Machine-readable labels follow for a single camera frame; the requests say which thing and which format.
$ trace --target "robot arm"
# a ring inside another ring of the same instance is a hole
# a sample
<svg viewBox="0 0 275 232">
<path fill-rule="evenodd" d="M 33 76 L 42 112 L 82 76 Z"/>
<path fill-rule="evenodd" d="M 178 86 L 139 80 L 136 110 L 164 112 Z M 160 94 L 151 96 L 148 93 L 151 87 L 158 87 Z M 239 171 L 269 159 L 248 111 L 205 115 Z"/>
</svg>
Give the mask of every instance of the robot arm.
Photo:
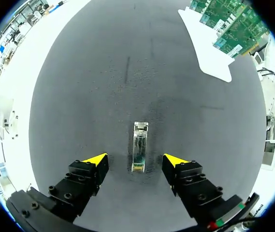
<svg viewBox="0 0 275 232">
<path fill-rule="evenodd" d="M 202 173 L 203 167 L 195 161 L 165 154 L 162 170 L 174 195 L 178 195 L 187 212 L 198 225 L 185 229 L 187 232 L 209 232 L 230 225 L 246 217 L 258 200 L 253 194 L 245 205 L 234 195 L 222 199 L 222 187 L 214 186 Z M 108 172 L 107 154 L 85 161 L 76 160 L 55 186 L 49 187 L 49 197 L 34 188 L 11 195 L 6 206 L 16 222 L 29 232 L 90 232 L 73 224 L 80 216 L 91 196 L 95 196 Z"/>
</svg>

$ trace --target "green circuit board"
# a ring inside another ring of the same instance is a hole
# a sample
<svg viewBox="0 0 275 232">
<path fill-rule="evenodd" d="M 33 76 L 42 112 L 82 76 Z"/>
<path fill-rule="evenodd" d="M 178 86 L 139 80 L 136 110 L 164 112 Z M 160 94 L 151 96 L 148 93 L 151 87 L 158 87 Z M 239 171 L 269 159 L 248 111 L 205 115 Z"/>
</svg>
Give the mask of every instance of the green circuit board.
<svg viewBox="0 0 275 232">
<path fill-rule="evenodd" d="M 242 3 L 241 0 L 212 0 L 200 22 L 219 30 L 225 22 L 231 24 L 245 8 L 246 4 Z"/>
<path fill-rule="evenodd" d="M 256 47 L 261 36 L 268 32 L 261 18 L 250 6 L 247 6 L 242 14 L 217 39 L 214 47 L 233 58 Z"/>
<path fill-rule="evenodd" d="M 193 0 L 191 2 L 190 9 L 201 13 L 202 10 L 206 7 L 206 4 L 209 2 L 210 0 Z"/>
</svg>

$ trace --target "bolt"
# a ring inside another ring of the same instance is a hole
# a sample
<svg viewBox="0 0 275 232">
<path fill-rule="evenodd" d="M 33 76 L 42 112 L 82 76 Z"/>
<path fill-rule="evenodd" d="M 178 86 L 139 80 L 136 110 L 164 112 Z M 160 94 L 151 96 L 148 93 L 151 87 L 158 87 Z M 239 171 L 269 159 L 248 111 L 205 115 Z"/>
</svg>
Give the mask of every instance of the bolt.
<svg viewBox="0 0 275 232">
<path fill-rule="evenodd" d="M 49 190 L 50 192 L 54 191 L 55 189 L 56 189 L 55 186 L 49 186 L 49 187 L 48 187 L 48 190 Z"/>
<path fill-rule="evenodd" d="M 29 211 L 23 209 L 21 210 L 21 215 L 25 218 L 28 218 L 30 216 L 30 213 Z"/>
<path fill-rule="evenodd" d="M 200 194 L 197 196 L 197 199 L 200 200 L 200 201 L 204 201 L 206 200 L 206 195 L 205 194 Z"/>
<path fill-rule="evenodd" d="M 67 200 L 69 200 L 69 199 L 72 198 L 72 195 L 70 193 L 65 193 L 64 194 L 64 198 L 67 199 Z"/>
<path fill-rule="evenodd" d="M 184 184 L 186 185 L 186 184 L 189 184 L 190 182 L 192 182 L 193 181 L 193 179 L 191 178 L 191 177 L 189 177 L 189 178 L 186 178 L 186 179 L 184 179 Z"/>
<path fill-rule="evenodd" d="M 37 202 L 32 202 L 31 207 L 32 207 L 32 209 L 38 209 L 39 204 L 37 204 Z"/>
</svg>

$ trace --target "gray work surface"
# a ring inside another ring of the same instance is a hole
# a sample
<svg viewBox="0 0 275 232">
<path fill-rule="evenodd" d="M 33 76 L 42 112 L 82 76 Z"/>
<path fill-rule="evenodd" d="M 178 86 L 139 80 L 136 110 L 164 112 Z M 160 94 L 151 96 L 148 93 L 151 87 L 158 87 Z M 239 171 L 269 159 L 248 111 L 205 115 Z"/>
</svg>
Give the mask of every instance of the gray work surface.
<svg viewBox="0 0 275 232">
<path fill-rule="evenodd" d="M 110 169 L 75 224 L 102 232 L 195 225 L 162 171 L 168 153 L 196 160 L 224 199 L 249 196 L 266 136 L 249 56 L 232 82 L 204 74 L 177 10 L 186 0 L 92 0 L 53 44 L 33 94 L 29 143 L 40 191 L 74 160 L 103 152 Z M 131 173 L 134 121 L 149 122 L 145 173 Z"/>
</svg>

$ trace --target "cable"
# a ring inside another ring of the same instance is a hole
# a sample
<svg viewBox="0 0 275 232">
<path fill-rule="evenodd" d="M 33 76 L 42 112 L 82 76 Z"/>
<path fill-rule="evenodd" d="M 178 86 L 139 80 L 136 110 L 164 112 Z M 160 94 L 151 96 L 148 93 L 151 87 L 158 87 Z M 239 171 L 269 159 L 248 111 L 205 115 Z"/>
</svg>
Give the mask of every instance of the cable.
<svg viewBox="0 0 275 232">
<path fill-rule="evenodd" d="M 262 72 L 262 71 L 269 71 L 270 73 L 274 73 L 273 71 L 271 71 L 267 68 L 264 68 L 264 67 L 262 69 L 258 70 L 258 72 Z"/>
<path fill-rule="evenodd" d="M 256 221 L 258 219 L 260 219 L 260 217 L 244 218 L 244 219 L 240 219 L 240 220 L 237 220 L 237 221 L 234 221 L 234 222 L 228 221 L 224 225 L 222 225 L 222 226 L 220 226 L 216 229 L 211 230 L 211 232 L 217 231 L 217 230 L 222 230 L 222 229 L 225 229 L 226 227 L 234 226 L 234 225 L 237 225 L 238 223 L 241 223 L 241 222 Z"/>
<path fill-rule="evenodd" d="M 267 76 L 267 75 L 275 75 L 275 73 L 271 72 L 271 73 L 263 74 L 262 76 Z"/>
<path fill-rule="evenodd" d="M 264 68 L 264 67 L 262 69 L 258 70 L 258 72 L 264 72 L 264 71 L 268 71 L 269 73 L 263 74 L 262 76 L 267 76 L 267 75 L 271 75 L 271 74 L 275 75 L 275 73 L 273 71 L 271 71 L 267 68 Z"/>
</svg>

